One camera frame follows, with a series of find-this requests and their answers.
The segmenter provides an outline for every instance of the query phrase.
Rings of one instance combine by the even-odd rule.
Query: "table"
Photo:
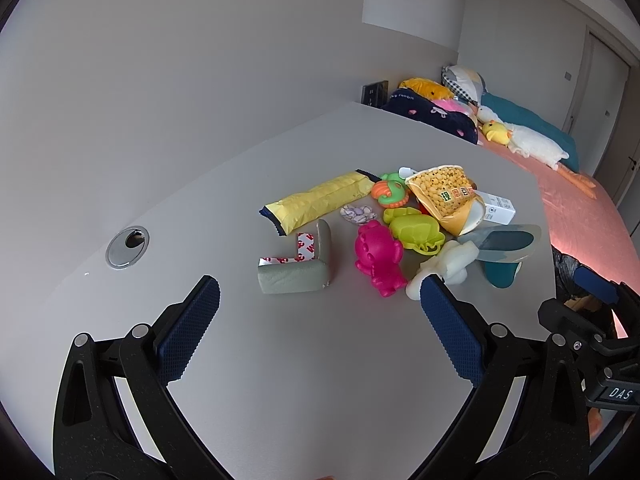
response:
[[[254,146],[133,221],[150,234],[134,266],[110,269],[105,244],[70,275],[25,335],[37,344],[17,350],[2,370],[10,385],[2,402],[14,423],[51,465],[53,411],[73,337],[124,336],[210,274],[220,282],[220,310],[169,390],[224,467],[238,480],[408,478],[451,423],[470,383],[456,375],[419,302],[403,293],[381,298],[354,268],[356,227],[337,212],[325,217],[334,241],[332,284],[263,295],[258,257],[289,254],[293,245],[258,210],[357,168],[382,174],[441,164],[463,166],[479,189],[511,199],[513,222],[543,231],[512,287],[490,286],[475,262],[466,282],[451,290],[489,323],[546,338],[536,312],[555,296],[554,271],[534,177],[431,126],[350,104]],[[420,258],[405,252],[409,275]],[[143,447],[156,454],[126,384],[118,385]],[[505,418],[486,452],[497,450],[507,425]]]

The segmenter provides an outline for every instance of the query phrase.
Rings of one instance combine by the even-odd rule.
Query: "white box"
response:
[[[485,220],[502,225],[507,225],[511,222],[511,219],[516,214],[516,209],[513,207],[511,200],[483,193],[482,191],[476,191],[476,193],[482,197],[486,205]]]

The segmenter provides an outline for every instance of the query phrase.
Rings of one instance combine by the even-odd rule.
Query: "magenta plastic bear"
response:
[[[391,231],[377,220],[372,220],[358,229],[355,244],[356,268],[371,276],[371,285],[380,291],[380,296],[391,296],[408,283],[400,271],[402,244],[394,240]]]

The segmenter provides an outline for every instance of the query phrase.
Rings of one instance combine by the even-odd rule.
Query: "teal pillow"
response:
[[[482,96],[482,105],[491,108],[506,123],[526,126],[554,140],[558,146],[569,154],[569,158],[564,158],[560,162],[574,173],[580,171],[578,151],[575,149],[575,141],[572,136],[547,123],[531,110],[518,106],[507,99],[489,94],[489,92]]]

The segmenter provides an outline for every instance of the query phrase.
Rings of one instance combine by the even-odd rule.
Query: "power outlet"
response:
[[[360,103],[374,108],[382,108],[386,104],[388,88],[389,81],[378,81],[377,83],[364,85]]]

